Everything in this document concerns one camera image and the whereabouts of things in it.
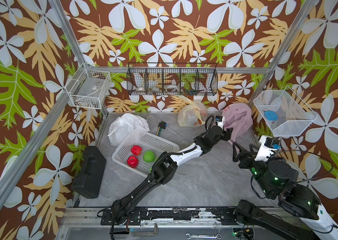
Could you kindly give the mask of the yellow orange-print plastic bag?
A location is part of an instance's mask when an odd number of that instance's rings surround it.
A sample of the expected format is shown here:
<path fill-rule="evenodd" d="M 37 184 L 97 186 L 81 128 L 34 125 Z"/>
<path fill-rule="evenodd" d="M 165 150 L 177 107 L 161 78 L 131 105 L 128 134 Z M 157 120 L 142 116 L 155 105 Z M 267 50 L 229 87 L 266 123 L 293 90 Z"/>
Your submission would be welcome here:
<path fill-rule="evenodd" d="M 178 124 L 180 127 L 196 128 L 205 124 L 207 107 L 200 100 L 191 101 L 184 96 L 180 98 L 186 105 L 178 112 Z"/>

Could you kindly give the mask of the pink apple-print plastic bag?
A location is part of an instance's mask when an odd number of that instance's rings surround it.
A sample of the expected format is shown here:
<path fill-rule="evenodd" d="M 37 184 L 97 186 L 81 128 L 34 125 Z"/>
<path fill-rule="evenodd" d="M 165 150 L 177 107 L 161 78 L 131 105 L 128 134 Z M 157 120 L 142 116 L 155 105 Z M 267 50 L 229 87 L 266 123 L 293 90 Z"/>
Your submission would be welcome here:
<path fill-rule="evenodd" d="M 245 103 L 234 103 L 227 106 L 223 112 L 224 128 L 233 128 L 231 142 L 243 135 L 253 125 L 251 108 Z"/>

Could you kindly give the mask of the white perforated plastic basket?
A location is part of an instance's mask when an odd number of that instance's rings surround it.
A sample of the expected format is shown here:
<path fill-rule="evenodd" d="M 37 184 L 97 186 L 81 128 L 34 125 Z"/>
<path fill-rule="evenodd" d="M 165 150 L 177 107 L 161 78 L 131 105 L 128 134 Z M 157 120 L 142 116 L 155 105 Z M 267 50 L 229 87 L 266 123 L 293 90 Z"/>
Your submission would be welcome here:
<path fill-rule="evenodd" d="M 128 158 L 133 155 L 132 148 L 134 146 L 142 148 L 142 153 L 137 156 L 139 163 L 136 168 L 130 167 L 127 163 Z M 116 148 L 112 155 L 112 160 L 128 170 L 131 170 L 143 177 L 147 177 L 154 163 L 148 163 L 143 160 L 143 156 L 146 151 L 153 152 L 155 159 L 157 159 L 163 152 L 178 152 L 179 146 L 146 131 L 133 130 Z"/>

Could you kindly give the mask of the red apple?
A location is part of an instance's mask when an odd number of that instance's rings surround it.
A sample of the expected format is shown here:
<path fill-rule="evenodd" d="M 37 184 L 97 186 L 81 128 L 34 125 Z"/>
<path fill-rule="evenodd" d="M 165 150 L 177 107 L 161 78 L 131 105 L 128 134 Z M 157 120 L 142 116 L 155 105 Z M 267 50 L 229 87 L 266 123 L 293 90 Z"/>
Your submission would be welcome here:
<path fill-rule="evenodd" d="M 134 155 L 134 156 L 140 156 L 143 152 L 143 149 L 142 147 L 138 146 L 138 145 L 134 145 L 132 148 L 131 148 L 131 153 Z"/>
<path fill-rule="evenodd" d="M 130 156 L 127 159 L 127 164 L 130 168 L 135 169 L 139 165 L 139 160 L 136 156 Z"/>

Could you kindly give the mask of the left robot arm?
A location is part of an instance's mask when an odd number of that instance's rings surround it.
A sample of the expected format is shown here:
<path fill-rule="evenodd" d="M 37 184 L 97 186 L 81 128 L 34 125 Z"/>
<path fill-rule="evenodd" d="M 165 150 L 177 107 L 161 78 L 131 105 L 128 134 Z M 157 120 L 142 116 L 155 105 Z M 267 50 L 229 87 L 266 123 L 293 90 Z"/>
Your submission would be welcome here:
<path fill-rule="evenodd" d="M 210 152 L 219 141 L 231 140 L 234 128 L 224 125 L 223 116 L 210 115 L 208 119 L 212 119 L 212 122 L 205 127 L 205 132 L 193 138 L 194 142 L 189 147 L 179 152 L 163 152 L 140 185 L 127 196 L 114 201 L 110 207 L 100 210 L 97 217 L 101 218 L 101 225 L 123 224 L 146 195 L 172 180 L 180 165 Z"/>

